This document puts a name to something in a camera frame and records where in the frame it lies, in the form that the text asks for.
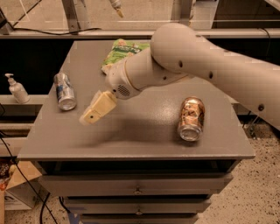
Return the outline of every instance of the floor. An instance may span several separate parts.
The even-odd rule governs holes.
[[[22,10],[17,2],[17,13],[21,14]],[[34,1],[23,1],[23,4],[32,5]],[[95,6],[95,1],[89,3],[91,7]],[[40,21],[45,21],[44,27],[49,29],[65,29],[66,21],[61,12],[61,2],[58,0],[42,1],[38,6],[40,13],[31,11],[29,17],[19,24],[22,27],[30,27],[33,29],[42,29]],[[15,21],[18,15],[11,14],[14,10],[9,5],[4,9],[10,13],[11,18]],[[205,11],[214,11],[206,6]],[[54,17],[49,17],[48,11],[55,13]],[[34,21],[36,15],[40,15],[41,20]],[[280,142],[279,136],[266,123],[258,123],[255,126],[255,134],[257,139],[250,138],[249,141],[255,150],[255,159],[244,160],[234,169],[233,181],[218,195],[214,195],[212,205],[200,215],[196,224],[225,224],[225,223],[241,223],[241,224],[280,224]],[[60,205],[58,198],[50,197],[47,205],[53,212],[53,215],[60,224],[70,223],[67,212]],[[32,210],[27,211],[6,211],[6,224],[37,224],[39,223],[39,214],[42,203],[38,202]],[[44,223],[54,223],[49,213],[44,211]],[[72,224],[77,224],[78,219],[73,216]]]

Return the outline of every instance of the speckled floor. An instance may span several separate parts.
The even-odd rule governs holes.
[[[250,138],[255,159],[243,160],[234,171],[234,179],[217,195],[196,224],[279,224],[280,223],[280,142],[266,123],[255,126],[257,139]],[[70,223],[58,198],[47,205],[60,224]],[[6,211],[6,224],[39,223],[42,203],[30,211]],[[44,223],[54,223],[44,212]]]

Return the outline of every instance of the drawer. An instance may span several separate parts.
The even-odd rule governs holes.
[[[83,224],[193,224],[197,214],[82,215]]]
[[[42,176],[40,184],[54,196],[117,196],[219,193],[227,174]]]
[[[196,214],[208,208],[210,199],[101,197],[65,199],[65,205],[73,214]]]

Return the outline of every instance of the snack bag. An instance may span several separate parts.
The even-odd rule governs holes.
[[[103,61],[101,70],[108,74],[112,65],[117,61],[126,57],[133,56],[136,53],[150,47],[149,43],[136,43],[129,40],[119,38],[112,46],[112,51],[108,54],[107,58]]]

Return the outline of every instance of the gray tabletop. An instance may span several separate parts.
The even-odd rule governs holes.
[[[103,59],[113,41],[77,41],[61,68],[75,89],[77,106],[61,111],[52,87],[28,140],[22,160],[243,159],[253,152],[228,98],[204,80],[150,87],[123,101],[90,126],[79,117],[97,90],[104,91]],[[188,143],[177,134],[182,101],[197,96],[205,104],[203,137]]]

